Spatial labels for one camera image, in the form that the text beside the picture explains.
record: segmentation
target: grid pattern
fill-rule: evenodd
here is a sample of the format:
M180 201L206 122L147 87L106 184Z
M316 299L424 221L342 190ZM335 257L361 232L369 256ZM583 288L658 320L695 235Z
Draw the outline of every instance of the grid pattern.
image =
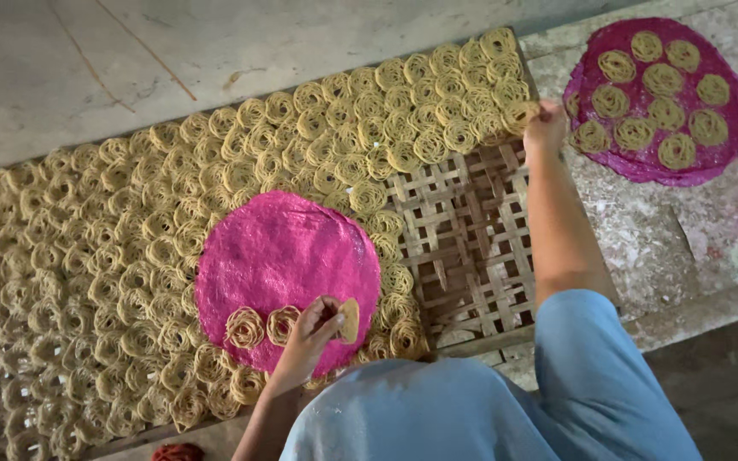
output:
M386 181L432 350L534 323L525 158L510 139Z

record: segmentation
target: hand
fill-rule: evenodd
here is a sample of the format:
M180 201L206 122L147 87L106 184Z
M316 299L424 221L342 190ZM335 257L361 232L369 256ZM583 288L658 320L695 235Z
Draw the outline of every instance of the hand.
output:
M566 116L562 106L551 99L540 100L539 106L540 113L529 120L523 135L529 168L535 157L556 157L566 136Z
M341 304L331 296L319 296L298 316L267 390L282 394L312 376L324 346L343 326L343 314L338 313Z

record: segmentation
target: person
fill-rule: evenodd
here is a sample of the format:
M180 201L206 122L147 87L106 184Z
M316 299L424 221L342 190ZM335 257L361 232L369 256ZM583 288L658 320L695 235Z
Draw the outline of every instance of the person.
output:
M539 394L475 359L387 359L344 372L296 419L299 387L342 322L321 322L340 305L324 296L300 315L233 461L700 458L606 297L609 274L559 157L563 110L540 106L524 136Z

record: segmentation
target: blue sleeve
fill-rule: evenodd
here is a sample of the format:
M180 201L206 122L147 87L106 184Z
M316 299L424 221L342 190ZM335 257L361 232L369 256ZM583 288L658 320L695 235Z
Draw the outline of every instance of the blue sleeve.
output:
M535 342L541 404L573 440L625 459L701 459L607 298L589 289L552 295Z

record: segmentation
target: pink rice paper disc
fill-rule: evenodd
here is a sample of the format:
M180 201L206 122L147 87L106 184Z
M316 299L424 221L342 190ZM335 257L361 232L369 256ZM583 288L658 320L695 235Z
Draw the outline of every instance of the pink rice paper disc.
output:
M642 30L649 30L659 36L662 41L662 56L653 62L642 62L633 58L630 49L630 40ZM630 108L624 117L648 117L648 105L654 99L642 83L642 75L649 66L657 63L670 65L665 53L665 47L673 40L686 40L700 50L700 64L695 72L681 70L684 79L682 91L672 98L677 105L685 110L685 124L677 132L691 135L688 130L688 118L692 111L700 108L711 108L721 115L728 125L728 139L716 146L706 147L696 144L696 160L693 165L682 170L673 171L666 168L657 158L659 143L670 134L669 131L658 129L651 144L641 150L629 151L619 147L612 139L611 147L603 152L584 152L591 160L611 168L614 172L625 176L633 182L656 181L663 185L688 187L699 185L719 176L725 167L733 160L738 151L738 75L731 69L719 51L713 47L702 35L690 27L683 26L675 20L665 18L643 18L621 20L605 26L594 32L588 40L588 49L580 62L571 72L571 79L563 93L563 99L568 100L575 91L580 92L580 106L577 117L571 119L571 131L588 120L596 120L602 124L605 131L612 135L615 122L620 119L600 117L591 104L591 94L598 86L611 84L628 95ZM603 75L597 63L600 54L620 50L628 53L636 65L636 77L628 83L618 84L610 82ZM696 93L696 85L706 74L721 76L730 87L730 99L724 106L709 106Z
M243 306L266 323L286 305L305 309L320 295L360 305L357 341L330 341L313 376L349 364L369 330L381 288L372 241L351 219L295 194L260 194L219 222L204 242L195 281L199 319L210 341L239 363L274 372L284 348L264 340L245 350L224 341L226 320Z

